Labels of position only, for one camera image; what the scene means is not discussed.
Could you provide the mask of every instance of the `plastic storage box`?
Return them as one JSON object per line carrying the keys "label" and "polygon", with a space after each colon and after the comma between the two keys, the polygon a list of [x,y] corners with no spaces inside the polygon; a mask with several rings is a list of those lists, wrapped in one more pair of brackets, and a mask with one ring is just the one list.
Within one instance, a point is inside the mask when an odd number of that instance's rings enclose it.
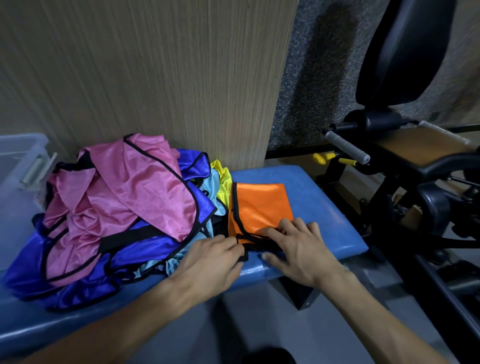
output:
{"label": "plastic storage box", "polygon": [[53,158],[39,133],[0,135],[0,270],[8,268],[34,231]]}

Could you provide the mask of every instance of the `forearm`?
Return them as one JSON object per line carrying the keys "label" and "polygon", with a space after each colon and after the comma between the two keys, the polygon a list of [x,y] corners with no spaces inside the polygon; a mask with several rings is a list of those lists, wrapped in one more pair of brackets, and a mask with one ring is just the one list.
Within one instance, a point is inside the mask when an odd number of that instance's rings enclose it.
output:
{"label": "forearm", "polygon": [[377,364],[448,363],[376,301],[350,272],[318,287]]}
{"label": "forearm", "polygon": [[28,357],[24,363],[123,363],[190,308],[188,290],[166,279],[139,299]]}

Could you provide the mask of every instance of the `wooden wall panel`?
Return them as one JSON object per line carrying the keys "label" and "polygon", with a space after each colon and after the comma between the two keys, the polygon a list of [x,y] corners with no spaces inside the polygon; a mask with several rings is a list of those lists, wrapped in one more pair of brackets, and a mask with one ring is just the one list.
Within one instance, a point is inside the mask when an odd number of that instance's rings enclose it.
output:
{"label": "wooden wall panel", "polygon": [[0,133],[73,157],[164,134],[233,170],[261,166],[296,0],[4,0]]}

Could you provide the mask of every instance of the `orange bib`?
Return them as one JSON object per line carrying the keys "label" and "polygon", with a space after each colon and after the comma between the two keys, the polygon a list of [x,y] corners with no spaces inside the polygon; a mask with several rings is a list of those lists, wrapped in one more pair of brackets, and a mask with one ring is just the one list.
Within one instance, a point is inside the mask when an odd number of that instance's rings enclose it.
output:
{"label": "orange bib", "polygon": [[261,228],[276,229],[282,218],[293,220],[285,186],[233,182],[228,214],[228,234],[248,250],[280,250],[277,243],[262,235]]}

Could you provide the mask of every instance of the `yellow knob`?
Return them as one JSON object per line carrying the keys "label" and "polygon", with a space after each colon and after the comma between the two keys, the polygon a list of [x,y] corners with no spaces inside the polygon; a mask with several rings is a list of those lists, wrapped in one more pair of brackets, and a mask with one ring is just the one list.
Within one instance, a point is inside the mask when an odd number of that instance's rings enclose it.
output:
{"label": "yellow knob", "polygon": [[339,158],[338,162],[343,164],[348,164],[349,166],[357,165],[357,161],[353,159]]}
{"label": "yellow knob", "polygon": [[313,160],[317,162],[318,164],[325,165],[327,164],[327,161],[333,159],[336,157],[336,154],[334,152],[330,153],[314,153],[313,154]]}

